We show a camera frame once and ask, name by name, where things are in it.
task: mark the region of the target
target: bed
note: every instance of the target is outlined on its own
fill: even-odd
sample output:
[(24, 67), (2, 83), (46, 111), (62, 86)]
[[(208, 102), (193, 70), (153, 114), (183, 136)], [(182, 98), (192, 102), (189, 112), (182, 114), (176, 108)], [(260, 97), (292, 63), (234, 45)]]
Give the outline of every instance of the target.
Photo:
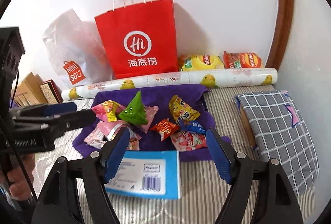
[[(216, 129), (221, 136), (229, 136), (236, 151), (257, 159), (257, 153), (249, 145), (237, 106), (232, 97), (245, 92), (273, 90), (272, 86), (216, 88), (205, 93), (208, 111), (213, 115)], [(74, 101), (77, 109), (90, 108), (93, 99)], [(68, 160), (82, 158), (72, 147), (72, 141), (81, 129), (66, 132), (55, 141), (56, 149), (36, 156), (34, 187), (39, 194), (55, 160), (65, 156)], [(213, 161), (182, 162), (180, 165), (182, 197), (180, 200), (140, 199), (109, 194), (109, 199), (122, 224), (127, 223), (205, 223), (213, 224), (229, 191), (221, 180)], [(87, 206), (82, 179), (77, 180), (79, 199), (86, 223), (93, 223)], [(248, 224), (254, 210), (258, 182), (253, 182), (242, 223)], [(303, 219), (314, 211), (315, 190), (312, 185), (298, 198)]]

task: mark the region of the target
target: blue candy wrapper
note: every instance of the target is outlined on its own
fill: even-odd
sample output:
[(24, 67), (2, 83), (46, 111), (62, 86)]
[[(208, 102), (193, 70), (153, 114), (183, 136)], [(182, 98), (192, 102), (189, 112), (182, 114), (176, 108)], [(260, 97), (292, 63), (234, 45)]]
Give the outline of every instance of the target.
[(192, 134), (206, 134), (205, 129), (195, 120), (189, 121), (187, 124), (179, 118), (179, 125), (181, 131), (188, 131)]

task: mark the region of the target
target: book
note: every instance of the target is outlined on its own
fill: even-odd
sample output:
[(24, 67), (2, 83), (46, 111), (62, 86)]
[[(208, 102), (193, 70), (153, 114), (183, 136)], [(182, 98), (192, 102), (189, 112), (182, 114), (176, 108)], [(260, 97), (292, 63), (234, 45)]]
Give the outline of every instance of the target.
[(178, 151), (126, 151), (107, 192), (152, 199), (179, 199)]
[(57, 104), (63, 101), (61, 95), (59, 94), (59, 89), (53, 80), (47, 80), (43, 82), (40, 85), (40, 89), (48, 103)]

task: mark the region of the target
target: green candy wrapper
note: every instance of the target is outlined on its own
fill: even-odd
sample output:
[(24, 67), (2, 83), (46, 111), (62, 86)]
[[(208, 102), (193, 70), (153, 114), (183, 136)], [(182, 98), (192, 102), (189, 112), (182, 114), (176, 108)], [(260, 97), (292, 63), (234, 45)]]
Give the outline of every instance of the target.
[(119, 113), (119, 118), (136, 126), (146, 125), (148, 123), (146, 108), (141, 100), (141, 91), (138, 91), (126, 109)]

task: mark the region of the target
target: purple towel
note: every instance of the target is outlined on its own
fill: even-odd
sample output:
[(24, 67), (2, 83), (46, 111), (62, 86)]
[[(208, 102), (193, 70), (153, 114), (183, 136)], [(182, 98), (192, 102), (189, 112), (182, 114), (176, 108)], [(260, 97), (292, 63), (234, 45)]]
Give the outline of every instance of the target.
[[(93, 105), (100, 104), (107, 100), (116, 101), (124, 106), (127, 106), (129, 102), (136, 95), (137, 91), (141, 90), (142, 101), (145, 106), (158, 105), (158, 112), (156, 113), (151, 126), (154, 126), (165, 118), (170, 118), (173, 121), (173, 117), (169, 111), (169, 101), (173, 95), (178, 95), (188, 105), (198, 110), (201, 116), (197, 121), (203, 126), (205, 130), (215, 127), (214, 118), (205, 111), (205, 107), (202, 104), (203, 93), (209, 92), (209, 90), (200, 84), (191, 85), (173, 85), (162, 87), (144, 87), (133, 89), (114, 90), (109, 92), (99, 92), (94, 99)], [(73, 147), (79, 151), (84, 157), (88, 156), (92, 151), (96, 149), (87, 145), (84, 139), (94, 130), (97, 120), (93, 126), (83, 128), (82, 132), (73, 141)], [(147, 134), (141, 132), (139, 129), (135, 129), (139, 133), (142, 139), (139, 141), (141, 151), (166, 151), (176, 150), (173, 146), (170, 138), (167, 138), (161, 142), (160, 135), (155, 131), (149, 131)], [(201, 148), (194, 151), (180, 152), (180, 161), (199, 161), (199, 160), (212, 160), (208, 148)]]

